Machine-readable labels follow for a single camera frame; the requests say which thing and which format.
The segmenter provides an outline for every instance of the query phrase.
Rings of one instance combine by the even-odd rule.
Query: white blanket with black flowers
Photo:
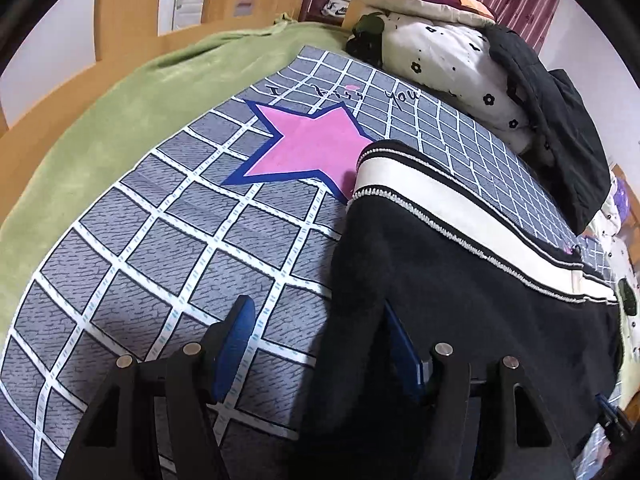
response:
[[[378,59],[367,59],[372,51],[379,52],[373,53]],[[489,43],[480,30],[367,7],[347,52],[375,61],[390,74],[447,93],[453,106],[513,152],[537,149],[548,154],[545,158],[552,157],[537,145],[524,111],[508,97],[506,72],[489,57]]]

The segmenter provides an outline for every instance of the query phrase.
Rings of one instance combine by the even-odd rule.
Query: bed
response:
[[[500,140],[345,54],[357,5],[340,29],[274,23],[300,0],[255,0],[251,15],[234,17],[236,1],[204,0],[201,25],[158,36],[158,0],[96,0],[96,65],[11,128],[0,121],[0,428],[35,478],[55,478],[118,355],[150,360],[198,339],[241,293],[258,306],[254,342],[210,417],[232,478],[281,477],[349,197],[330,170],[318,172],[326,160],[267,160],[287,137],[283,114],[353,117],[341,141],[349,153],[406,142],[532,235],[580,244],[612,279],[602,248],[574,237]],[[288,153],[306,153],[289,137]],[[156,408],[171,479],[166,412]]]

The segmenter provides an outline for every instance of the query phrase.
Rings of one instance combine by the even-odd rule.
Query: purple object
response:
[[[618,208],[618,214],[620,215],[620,221],[624,222],[625,218],[629,215],[629,196],[626,194],[625,181],[616,177],[618,183],[618,190],[613,196],[613,202]]]

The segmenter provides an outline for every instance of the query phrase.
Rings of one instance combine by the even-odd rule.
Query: green blanket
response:
[[[290,63],[312,45],[342,52],[348,33],[279,22],[214,34],[119,82],[53,146],[0,227],[0,340],[29,278],[62,233],[153,146]]]

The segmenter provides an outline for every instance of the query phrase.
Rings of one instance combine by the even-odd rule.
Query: bed sheet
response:
[[[314,144],[297,135],[301,127],[315,132]],[[330,150],[327,133],[340,134]],[[0,428],[32,471],[55,477],[118,355],[164,357],[250,294],[254,334],[210,418],[232,479],[281,478],[330,308],[328,264],[352,186],[340,176],[381,138],[432,156],[531,234],[560,248],[576,243],[487,130],[420,89],[306,46],[151,149],[38,266],[0,371]],[[607,274],[602,251],[578,242]],[[163,475],[173,478],[160,402],[156,416]]]

